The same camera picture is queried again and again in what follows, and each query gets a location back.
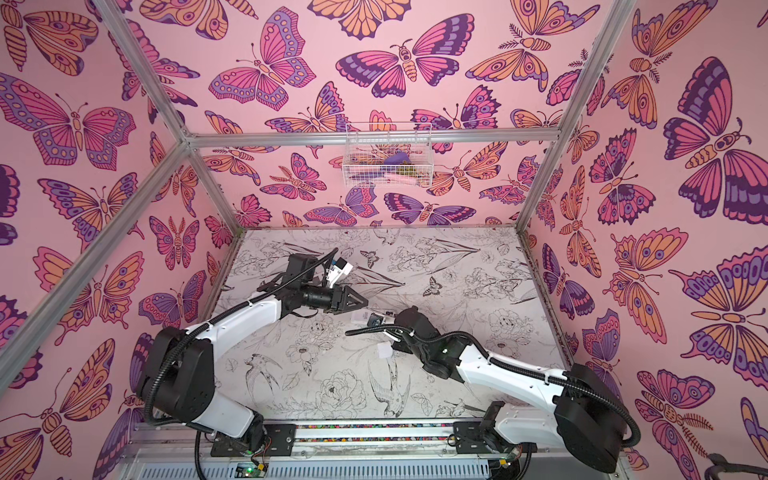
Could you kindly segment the long white remote control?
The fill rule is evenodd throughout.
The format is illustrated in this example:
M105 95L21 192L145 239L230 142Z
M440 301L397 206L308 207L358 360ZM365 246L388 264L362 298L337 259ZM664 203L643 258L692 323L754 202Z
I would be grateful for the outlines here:
M350 321L354 324L366 325L370 319L372 311L367 308L355 310L350 314Z

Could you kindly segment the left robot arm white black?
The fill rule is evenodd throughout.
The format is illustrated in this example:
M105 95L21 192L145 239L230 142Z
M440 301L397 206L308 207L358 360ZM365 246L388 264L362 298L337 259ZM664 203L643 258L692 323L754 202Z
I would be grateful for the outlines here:
M354 267L330 252L320 258L292 254L286 269L252 296L185 329L166 327L154 339L135 393L147 425L182 424L203 433L256 443L262 417L219 392L216 362L246 337L302 308L342 314L367 306L343 284Z

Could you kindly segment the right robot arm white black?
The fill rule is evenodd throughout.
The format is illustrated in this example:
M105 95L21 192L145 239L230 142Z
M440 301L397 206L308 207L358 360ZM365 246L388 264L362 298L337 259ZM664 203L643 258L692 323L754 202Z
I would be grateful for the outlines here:
M493 402L480 432L481 441L493 451L525 444L553 445L587 467L612 473L620 453L641 438L622 401L583 364L562 370L492 352L468 332L439 332L415 307L400 312L390 323L369 324L349 333L384 334L393 349L413 355L434 377L491 388L541 412L539 421L524 420L507 411L502 402Z

